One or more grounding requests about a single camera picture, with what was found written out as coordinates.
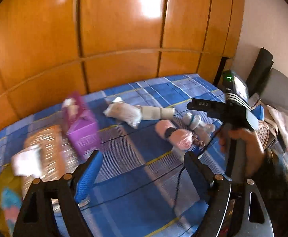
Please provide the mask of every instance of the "black strap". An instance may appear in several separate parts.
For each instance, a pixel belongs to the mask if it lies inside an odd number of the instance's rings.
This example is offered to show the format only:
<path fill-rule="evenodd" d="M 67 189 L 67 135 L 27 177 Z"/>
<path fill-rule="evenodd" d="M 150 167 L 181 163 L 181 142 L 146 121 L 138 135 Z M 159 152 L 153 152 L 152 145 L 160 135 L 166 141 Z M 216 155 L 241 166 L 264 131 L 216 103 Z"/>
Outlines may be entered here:
<path fill-rule="evenodd" d="M 171 136 L 171 134 L 176 130 L 177 128 L 174 128 L 174 127 L 167 128 L 165 131 L 165 138 L 168 139 Z"/>

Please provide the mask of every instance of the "bed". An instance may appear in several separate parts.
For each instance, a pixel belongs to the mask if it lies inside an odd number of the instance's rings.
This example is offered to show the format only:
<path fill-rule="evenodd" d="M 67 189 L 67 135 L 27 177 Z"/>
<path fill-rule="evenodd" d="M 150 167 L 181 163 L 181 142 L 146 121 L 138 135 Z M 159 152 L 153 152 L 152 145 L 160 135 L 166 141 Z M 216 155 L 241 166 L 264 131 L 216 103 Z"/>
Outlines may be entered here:
<path fill-rule="evenodd" d="M 90 192 L 91 201 L 81 209 L 95 236 L 190 236 L 200 224 L 207 204 L 199 199 L 186 171 L 180 182 L 175 214 L 172 213 L 177 175 L 182 162 L 169 142 L 154 131 L 157 120 L 142 121 L 138 129 L 104 116 L 108 103 L 120 96 L 132 105 L 174 107 L 173 122 L 184 128 L 182 116 L 193 97 L 224 101 L 222 91 L 198 74 L 174 75 L 139 81 L 84 96 L 99 123 L 103 165 Z M 19 152 L 27 136 L 61 122 L 61 104 L 30 115 L 0 131 L 0 172 Z M 204 122 L 220 122 L 201 115 Z M 224 173 L 224 157 L 217 140 L 202 156 L 214 173 Z M 61 213 L 56 221 L 68 236 Z"/>

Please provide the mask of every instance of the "pillow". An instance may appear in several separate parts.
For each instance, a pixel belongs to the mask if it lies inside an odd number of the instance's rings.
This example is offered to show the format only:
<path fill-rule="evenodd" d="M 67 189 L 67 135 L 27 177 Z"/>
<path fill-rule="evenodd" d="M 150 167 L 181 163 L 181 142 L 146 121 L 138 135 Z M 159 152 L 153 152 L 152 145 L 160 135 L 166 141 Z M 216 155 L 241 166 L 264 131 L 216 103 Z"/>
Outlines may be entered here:
<path fill-rule="evenodd" d="M 288 78 L 276 69 L 271 69 L 259 91 L 261 101 L 274 108 L 281 107 L 288 115 Z"/>

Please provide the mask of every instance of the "pink towel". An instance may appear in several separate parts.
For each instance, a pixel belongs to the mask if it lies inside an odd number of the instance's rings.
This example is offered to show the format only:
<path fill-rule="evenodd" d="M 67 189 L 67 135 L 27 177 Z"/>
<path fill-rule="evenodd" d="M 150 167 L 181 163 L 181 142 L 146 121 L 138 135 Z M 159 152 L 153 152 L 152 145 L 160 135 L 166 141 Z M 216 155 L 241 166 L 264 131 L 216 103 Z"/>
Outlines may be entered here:
<path fill-rule="evenodd" d="M 161 120 L 155 125 L 158 135 L 181 150 L 188 150 L 192 145 L 192 132 L 177 129 L 170 120 Z"/>

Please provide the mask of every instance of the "white wall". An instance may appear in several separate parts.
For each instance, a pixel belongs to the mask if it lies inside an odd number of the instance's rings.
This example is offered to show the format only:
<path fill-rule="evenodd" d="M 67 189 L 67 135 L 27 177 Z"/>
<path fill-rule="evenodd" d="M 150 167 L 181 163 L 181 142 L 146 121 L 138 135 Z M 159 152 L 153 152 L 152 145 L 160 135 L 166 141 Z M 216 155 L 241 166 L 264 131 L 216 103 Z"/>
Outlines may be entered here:
<path fill-rule="evenodd" d="M 232 68 L 246 80 L 264 47 L 273 67 L 288 77 L 288 5 L 284 0 L 245 0 L 244 17 Z"/>

